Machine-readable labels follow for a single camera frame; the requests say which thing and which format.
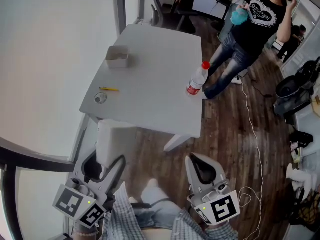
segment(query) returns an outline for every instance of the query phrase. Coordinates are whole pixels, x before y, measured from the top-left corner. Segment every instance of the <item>bottle label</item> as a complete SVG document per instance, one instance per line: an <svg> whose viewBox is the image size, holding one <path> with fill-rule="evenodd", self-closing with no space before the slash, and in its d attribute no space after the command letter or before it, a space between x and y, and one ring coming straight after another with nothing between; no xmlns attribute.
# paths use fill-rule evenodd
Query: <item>bottle label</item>
<svg viewBox="0 0 320 240"><path fill-rule="evenodd" d="M192 79L190 80L186 90L191 95L196 95L201 89L201 86L199 84L196 84Z"/></svg>

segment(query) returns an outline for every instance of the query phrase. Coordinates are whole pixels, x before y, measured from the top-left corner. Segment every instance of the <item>wooden floor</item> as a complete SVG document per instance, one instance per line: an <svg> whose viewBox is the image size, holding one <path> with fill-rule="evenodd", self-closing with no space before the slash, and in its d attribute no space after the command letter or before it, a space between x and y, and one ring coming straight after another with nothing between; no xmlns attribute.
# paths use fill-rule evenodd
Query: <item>wooden floor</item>
<svg viewBox="0 0 320 240"><path fill-rule="evenodd" d="M202 41L202 58L208 61L220 45L217 32L210 26L211 21L203 17L193 17L197 33ZM291 162L289 148L289 127L275 116L272 110L275 97L262 97L275 94L277 84L282 80L279 60L273 50L265 49L250 68L252 82L245 76L244 91L248 94L248 107L258 137L263 164L262 222L259 239L282 240L287 222L281 222L289 184L285 179L287 165ZM226 68L220 67L210 79L213 83ZM140 194L151 178L159 181L160 187L173 202L181 208L188 207L189 193L185 157L191 152L206 155L219 163L230 179L231 187L237 192L245 186L253 188L261 196L261 166L246 108L246 97L242 86L231 84L214 100L203 102L201 137L192 138L172 152L163 152L171 134L151 130L139 130L136 159L132 165L127 188L130 195L139 199ZM242 208L241 215L231 220L244 239L256 230L259 222L259 202L255 197Z"/></svg>

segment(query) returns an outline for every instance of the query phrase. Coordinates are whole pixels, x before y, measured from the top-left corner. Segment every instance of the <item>printed heart graphic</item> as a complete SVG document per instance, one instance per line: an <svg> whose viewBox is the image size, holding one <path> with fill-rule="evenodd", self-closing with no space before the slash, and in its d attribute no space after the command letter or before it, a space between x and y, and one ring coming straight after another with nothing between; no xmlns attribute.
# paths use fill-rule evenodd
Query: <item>printed heart graphic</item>
<svg viewBox="0 0 320 240"><path fill-rule="evenodd" d="M257 20L270 22L272 19L271 14L265 10L261 10L260 5L256 2L250 4L250 10L252 12L253 17Z"/></svg>
<svg viewBox="0 0 320 240"><path fill-rule="evenodd" d="M277 24L277 16L273 10L265 6L260 0L251 0L248 9L249 18L252 23L267 28Z"/></svg>

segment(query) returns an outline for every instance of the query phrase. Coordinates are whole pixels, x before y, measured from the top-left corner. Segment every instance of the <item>white table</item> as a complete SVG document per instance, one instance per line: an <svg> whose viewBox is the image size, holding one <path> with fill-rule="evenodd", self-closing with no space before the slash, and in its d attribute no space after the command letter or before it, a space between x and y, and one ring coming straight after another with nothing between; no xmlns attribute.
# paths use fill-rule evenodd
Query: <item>white table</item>
<svg viewBox="0 0 320 240"><path fill-rule="evenodd" d="M109 69L104 60L80 111L95 122L113 119L175 134L165 145L166 152L191 137L199 138L202 97L188 96L186 88L202 63L201 38L158 27L128 25L114 45L129 46L128 68ZM107 100L97 104L95 96L101 92Z"/></svg>

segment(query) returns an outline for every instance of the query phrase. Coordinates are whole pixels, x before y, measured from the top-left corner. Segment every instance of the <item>red bottle cap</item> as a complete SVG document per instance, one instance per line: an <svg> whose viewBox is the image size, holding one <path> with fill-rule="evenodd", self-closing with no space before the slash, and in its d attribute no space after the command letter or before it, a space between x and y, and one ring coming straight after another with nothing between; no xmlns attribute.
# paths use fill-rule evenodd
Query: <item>red bottle cap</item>
<svg viewBox="0 0 320 240"><path fill-rule="evenodd" d="M208 70L210 68L210 63L208 61L204 61L201 66L204 70Z"/></svg>

